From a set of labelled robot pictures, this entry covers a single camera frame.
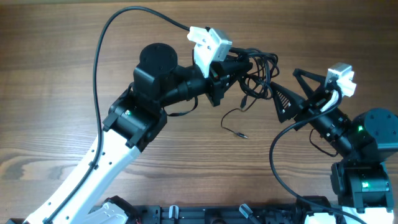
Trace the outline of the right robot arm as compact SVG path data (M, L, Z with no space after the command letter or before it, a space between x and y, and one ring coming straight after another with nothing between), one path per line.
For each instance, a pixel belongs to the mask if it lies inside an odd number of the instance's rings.
M338 204L326 197L300 196L292 214L294 223L393 223L394 198L385 161L397 152L397 115L374 108L349 119L339 110L344 97L354 95L354 71L347 64L336 64L325 77L301 69L293 73L303 98L291 90L271 83L273 100L281 123L295 123L281 131L280 139L291 129L310 124L342 160L331 166L331 185Z

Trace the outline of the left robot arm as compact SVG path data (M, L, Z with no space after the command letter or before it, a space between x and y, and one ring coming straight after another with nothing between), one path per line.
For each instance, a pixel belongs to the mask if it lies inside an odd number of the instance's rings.
M57 191L26 223L127 223L136 214L114 200L95 203L116 176L134 162L167 123L165 111L181 101L206 95L218 106L228 88L252 69L249 51L198 46L193 64L178 64L167 44L145 47L133 82L110 106L88 153Z

